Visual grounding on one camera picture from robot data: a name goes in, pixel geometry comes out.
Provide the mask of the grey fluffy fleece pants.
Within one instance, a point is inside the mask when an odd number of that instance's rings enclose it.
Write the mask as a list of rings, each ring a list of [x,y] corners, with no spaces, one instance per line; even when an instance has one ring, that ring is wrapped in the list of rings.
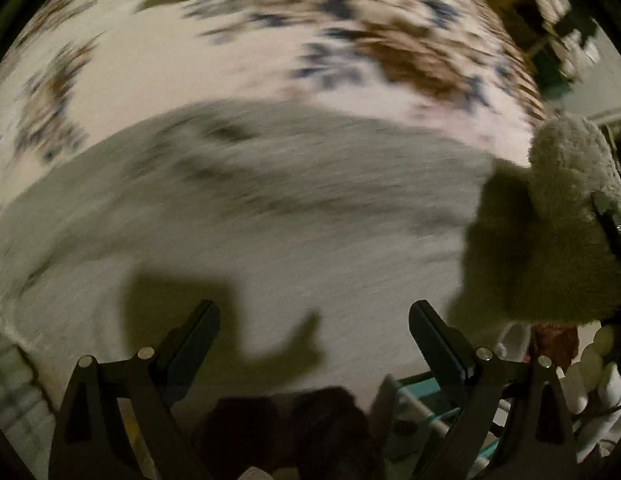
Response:
[[[621,306],[591,213],[599,132],[549,124],[513,165],[425,129],[291,103],[217,101],[90,125],[75,155],[21,154],[1,187],[0,333],[59,399],[75,360],[158,344],[203,299],[222,333],[188,404],[350,382],[409,362],[408,306],[471,340]]]

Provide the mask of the floral bed blanket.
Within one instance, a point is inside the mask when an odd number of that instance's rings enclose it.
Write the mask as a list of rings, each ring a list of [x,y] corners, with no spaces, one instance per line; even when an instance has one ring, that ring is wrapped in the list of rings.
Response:
[[[0,62],[0,211],[112,134],[221,99],[393,120],[519,165],[545,117],[485,0],[46,0]]]

